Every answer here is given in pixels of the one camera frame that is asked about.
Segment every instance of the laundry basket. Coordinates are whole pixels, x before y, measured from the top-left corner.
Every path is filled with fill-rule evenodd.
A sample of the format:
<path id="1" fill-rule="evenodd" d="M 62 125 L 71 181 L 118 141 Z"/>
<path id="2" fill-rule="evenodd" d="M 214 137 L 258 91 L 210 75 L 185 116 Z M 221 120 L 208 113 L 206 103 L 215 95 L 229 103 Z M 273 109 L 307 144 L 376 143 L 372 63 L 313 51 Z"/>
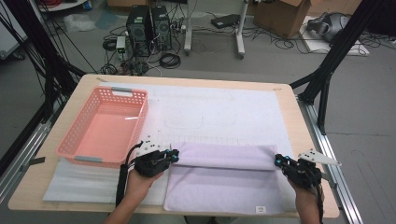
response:
<path id="1" fill-rule="evenodd" d="M 148 110 L 146 91 L 96 87 L 57 153 L 76 164 L 119 168 L 138 143 Z"/>

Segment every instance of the desk leg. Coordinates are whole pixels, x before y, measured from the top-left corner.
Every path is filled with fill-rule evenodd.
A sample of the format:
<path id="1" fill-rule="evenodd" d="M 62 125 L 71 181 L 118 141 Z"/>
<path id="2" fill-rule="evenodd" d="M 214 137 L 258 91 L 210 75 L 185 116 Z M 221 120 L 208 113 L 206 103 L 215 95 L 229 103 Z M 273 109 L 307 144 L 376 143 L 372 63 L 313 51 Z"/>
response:
<path id="1" fill-rule="evenodd" d="M 191 16 L 192 16 L 192 4 L 191 0 L 187 0 L 187 25 L 186 25 L 186 35 L 184 37 L 184 52 L 187 56 L 190 55 L 191 50 L 191 40 L 192 40 L 192 26 L 191 26 Z"/>
<path id="2" fill-rule="evenodd" d="M 241 59 L 245 57 L 245 47 L 244 40 L 242 39 L 242 31 L 244 29 L 245 17 L 247 15 L 248 10 L 248 0 L 244 0 L 244 4 L 242 6 L 241 19 L 239 21 L 239 26 L 235 30 L 236 36 L 236 45 L 238 46 L 238 55 Z"/>

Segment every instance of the white paper mat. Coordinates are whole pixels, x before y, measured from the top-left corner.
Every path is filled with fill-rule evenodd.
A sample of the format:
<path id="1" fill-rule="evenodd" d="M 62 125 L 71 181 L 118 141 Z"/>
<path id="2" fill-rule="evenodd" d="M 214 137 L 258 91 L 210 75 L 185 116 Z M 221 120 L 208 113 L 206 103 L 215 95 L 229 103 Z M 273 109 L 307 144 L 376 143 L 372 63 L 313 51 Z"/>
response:
<path id="1" fill-rule="evenodd" d="M 320 35 L 317 35 L 315 31 L 307 31 L 306 26 L 309 20 L 315 19 L 314 17 L 306 16 L 304 23 L 300 28 L 301 39 L 303 40 L 306 48 L 312 53 L 328 53 L 330 51 L 329 43 L 324 41 Z M 361 45 L 361 42 L 356 41 L 355 45 L 350 49 L 347 55 L 357 56 L 369 56 L 370 52 Z"/>
<path id="2" fill-rule="evenodd" d="M 278 153 L 292 156 L 274 92 L 121 83 L 102 85 L 148 91 L 149 108 L 141 139 L 149 138 L 153 145 L 169 146 L 172 142 L 276 145 Z M 115 202 L 118 170 L 107 171 L 110 174 L 104 177 L 106 172 L 94 171 L 96 167 L 70 168 L 73 166 L 76 165 L 59 163 L 45 201 Z M 159 187 L 151 188 L 145 203 L 163 203 L 167 179 L 164 175 L 156 181 Z M 282 191 L 286 192 L 285 209 L 292 209 L 292 188 L 286 177 L 280 181 L 283 182 L 279 184 L 284 188 Z"/>

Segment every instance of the lavender fabric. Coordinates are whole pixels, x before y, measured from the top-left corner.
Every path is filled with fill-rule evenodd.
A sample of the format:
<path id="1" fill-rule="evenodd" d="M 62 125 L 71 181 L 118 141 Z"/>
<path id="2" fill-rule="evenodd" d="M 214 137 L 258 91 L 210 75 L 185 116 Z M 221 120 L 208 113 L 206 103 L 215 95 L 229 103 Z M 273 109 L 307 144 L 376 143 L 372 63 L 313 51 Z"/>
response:
<path id="1" fill-rule="evenodd" d="M 164 209 L 273 215 L 285 212 L 274 165 L 275 146 L 177 143 Z"/>

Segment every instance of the gray floor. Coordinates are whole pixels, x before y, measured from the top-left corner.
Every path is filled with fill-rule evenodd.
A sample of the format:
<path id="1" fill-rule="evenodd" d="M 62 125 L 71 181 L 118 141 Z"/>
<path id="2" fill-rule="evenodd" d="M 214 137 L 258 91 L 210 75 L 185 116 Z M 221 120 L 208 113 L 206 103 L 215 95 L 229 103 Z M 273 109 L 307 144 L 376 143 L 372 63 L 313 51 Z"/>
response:
<path id="1" fill-rule="evenodd" d="M 98 9 L 87 14 L 94 21 L 109 16 Z M 247 18 L 247 26 L 251 27 L 249 21 L 251 19 Z M 117 18 L 106 29 L 73 33 L 70 37 L 97 70 L 104 63 L 103 36 L 124 23 L 124 18 Z M 71 62 L 91 72 L 64 35 L 61 38 Z M 325 57 L 302 54 L 297 48 L 280 49 L 271 42 L 270 36 L 259 35 L 254 40 L 252 37 L 244 39 L 246 56 L 240 60 L 235 53 L 233 36 L 200 33 L 194 34 L 193 38 L 190 57 L 181 51 L 181 66 L 176 70 L 160 68 L 162 77 L 291 83 L 315 71 Z M 301 42 L 297 43 L 301 50 L 305 50 Z M 396 126 L 393 118 L 396 50 L 386 47 L 367 49 L 369 57 L 347 56 L 336 70 L 330 89 L 326 131 L 336 158 L 343 163 L 343 174 L 363 222 L 396 223 L 396 177 L 393 173 L 396 169 L 392 168 L 396 156 L 393 132 Z M 159 75 L 155 69 L 147 73 L 150 77 Z M 0 62 L 0 86 L 2 156 L 42 104 L 43 96 L 28 60 Z M 106 217 L 102 213 L 10 211 L 7 200 L 8 197 L 0 206 L 1 223 L 98 223 Z M 272 223 L 298 221 L 274 219 Z M 336 220 L 325 220 L 325 223 L 345 221 L 340 216 Z"/>

